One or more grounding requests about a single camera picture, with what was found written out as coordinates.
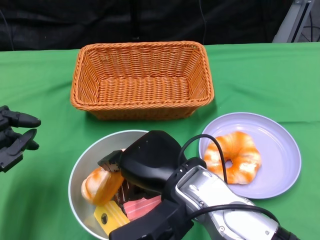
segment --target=lavender plate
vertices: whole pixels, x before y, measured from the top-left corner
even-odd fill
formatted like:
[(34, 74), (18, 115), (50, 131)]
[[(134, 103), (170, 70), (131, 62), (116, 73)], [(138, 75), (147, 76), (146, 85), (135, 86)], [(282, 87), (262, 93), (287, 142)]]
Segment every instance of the lavender plate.
[[(236, 194), (250, 199), (267, 199), (287, 191), (301, 170), (301, 155), (294, 138), (275, 121), (254, 113), (235, 112), (220, 116), (203, 131), (214, 137), (235, 131), (249, 134), (261, 154), (262, 165), (255, 179), (246, 185), (229, 184)], [(200, 139), (202, 158), (210, 140)]]

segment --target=metal bowl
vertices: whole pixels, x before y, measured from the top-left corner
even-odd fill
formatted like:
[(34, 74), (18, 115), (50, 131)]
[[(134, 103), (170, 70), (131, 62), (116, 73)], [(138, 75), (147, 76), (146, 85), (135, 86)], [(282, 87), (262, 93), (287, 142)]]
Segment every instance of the metal bowl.
[(94, 217), (95, 206), (81, 195), (81, 184), (98, 167), (97, 162), (114, 150), (125, 149), (146, 134), (144, 130), (119, 131), (96, 141), (76, 161), (69, 179), (68, 197), (72, 212), (81, 226), (101, 240), (109, 240)]

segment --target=basket rim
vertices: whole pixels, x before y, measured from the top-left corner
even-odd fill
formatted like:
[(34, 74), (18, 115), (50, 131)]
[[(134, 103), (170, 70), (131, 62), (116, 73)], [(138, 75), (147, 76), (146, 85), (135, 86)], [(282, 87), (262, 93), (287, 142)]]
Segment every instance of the basket rim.
[[(202, 64), (205, 68), (205, 83), (206, 83), (206, 95), (202, 98), (184, 99), (184, 100), (151, 100), (151, 101), (127, 101), (127, 102), (84, 102), (78, 98), (78, 79), (79, 74), (83, 67), (84, 55), (92, 49), (99, 48), (116, 48), (121, 49), (123, 46), (132, 47), (159, 47), (161, 45), (166, 47), (174, 46), (195, 46), (198, 48), (201, 54)], [(103, 111), (103, 110), (128, 110), (128, 109), (153, 109), (153, 108), (190, 108), (201, 107), (210, 103), (214, 98), (214, 88), (211, 70), (209, 66), (208, 56), (206, 54), (205, 47), (195, 41), (159, 41), (159, 42), (129, 42), (129, 43), (94, 43), (89, 44), (81, 48), (78, 52), (76, 65), (73, 73), (73, 81), (71, 85), (70, 101), (71, 104), (80, 110), (86, 111)]]

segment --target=orange wicker basket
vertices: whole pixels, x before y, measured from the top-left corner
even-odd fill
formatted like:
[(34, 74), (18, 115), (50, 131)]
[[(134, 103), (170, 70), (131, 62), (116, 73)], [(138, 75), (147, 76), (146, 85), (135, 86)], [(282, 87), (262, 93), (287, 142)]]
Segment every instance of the orange wicker basket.
[(170, 120), (189, 117), (213, 98), (204, 46), (173, 41), (83, 47), (70, 101), (100, 120)]

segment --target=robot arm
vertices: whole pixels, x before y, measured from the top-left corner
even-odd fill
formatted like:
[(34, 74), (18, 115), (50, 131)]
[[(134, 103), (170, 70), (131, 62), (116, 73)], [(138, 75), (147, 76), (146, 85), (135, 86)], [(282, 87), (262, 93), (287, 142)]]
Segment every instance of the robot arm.
[(7, 172), (23, 159), (23, 151), (37, 150), (33, 141), (37, 130), (30, 129), (24, 134), (16, 133), (11, 127), (36, 128), (41, 121), (31, 115), (0, 107), (0, 172)]
[(205, 226), (212, 240), (298, 240), (272, 213), (233, 193), (202, 159), (193, 157), (180, 165), (180, 155), (180, 145), (163, 131), (150, 131), (112, 155), (117, 157), (109, 160), (118, 164), (124, 178), (161, 193), (162, 202), (112, 231), (110, 240), (181, 240), (192, 219)]

